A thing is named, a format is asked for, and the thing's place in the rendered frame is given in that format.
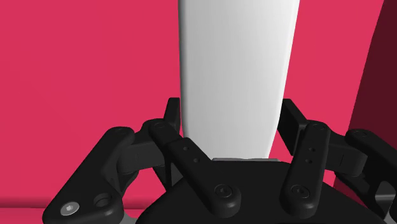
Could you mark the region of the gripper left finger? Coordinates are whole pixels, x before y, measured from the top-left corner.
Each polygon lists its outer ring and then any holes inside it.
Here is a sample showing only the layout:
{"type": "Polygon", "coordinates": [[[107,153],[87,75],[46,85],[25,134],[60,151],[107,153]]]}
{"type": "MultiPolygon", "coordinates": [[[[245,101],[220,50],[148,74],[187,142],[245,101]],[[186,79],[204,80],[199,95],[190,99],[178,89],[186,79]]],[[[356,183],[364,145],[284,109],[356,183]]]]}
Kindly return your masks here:
{"type": "Polygon", "coordinates": [[[121,224],[123,196],[141,169],[154,168],[166,190],[184,178],[215,217],[236,215],[239,188],[189,138],[179,134],[180,99],[171,97],[163,118],[108,129],[47,205],[44,224],[121,224]]]}

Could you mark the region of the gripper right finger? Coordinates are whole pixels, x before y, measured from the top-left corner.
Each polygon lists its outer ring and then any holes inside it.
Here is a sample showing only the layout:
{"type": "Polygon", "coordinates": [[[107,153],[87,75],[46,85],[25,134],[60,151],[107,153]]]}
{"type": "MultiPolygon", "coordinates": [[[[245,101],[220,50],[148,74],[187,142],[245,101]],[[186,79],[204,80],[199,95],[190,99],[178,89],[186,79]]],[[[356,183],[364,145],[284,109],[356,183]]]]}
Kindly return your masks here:
{"type": "Polygon", "coordinates": [[[329,224],[397,224],[397,150],[375,133],[345,135],[308,120],[283,99],[277,130],[293,159],[282,208],[297,220],[329,224]]]}

